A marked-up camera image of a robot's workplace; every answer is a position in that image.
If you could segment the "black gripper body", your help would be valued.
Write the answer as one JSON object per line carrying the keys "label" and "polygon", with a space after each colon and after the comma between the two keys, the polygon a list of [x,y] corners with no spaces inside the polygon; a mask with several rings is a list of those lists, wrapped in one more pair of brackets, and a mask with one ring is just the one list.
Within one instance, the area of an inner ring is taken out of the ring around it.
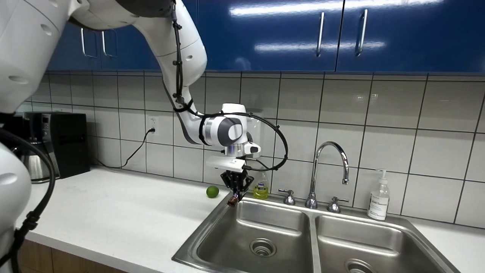
{"label": "black gripper body", "polygon": [[224,171],[220,174],[224,185],[233,191],[249,189],[255,177],[250,175],[246,169],[242,172]]}

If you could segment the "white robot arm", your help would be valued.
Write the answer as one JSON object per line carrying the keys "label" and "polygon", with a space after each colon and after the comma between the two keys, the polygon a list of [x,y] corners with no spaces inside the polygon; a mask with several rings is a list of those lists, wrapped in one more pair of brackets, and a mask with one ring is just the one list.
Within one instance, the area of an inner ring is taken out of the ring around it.
{"label": "white robot arm", "polygon": [[221,147],[215,165],[244,171],[261,147],[247,131],[246,107],[197,110],[189,86],[208,54],[183,0],[0,0],[0,115],[11,119],[55,69],[159,68],[164,89],[191,144]]}

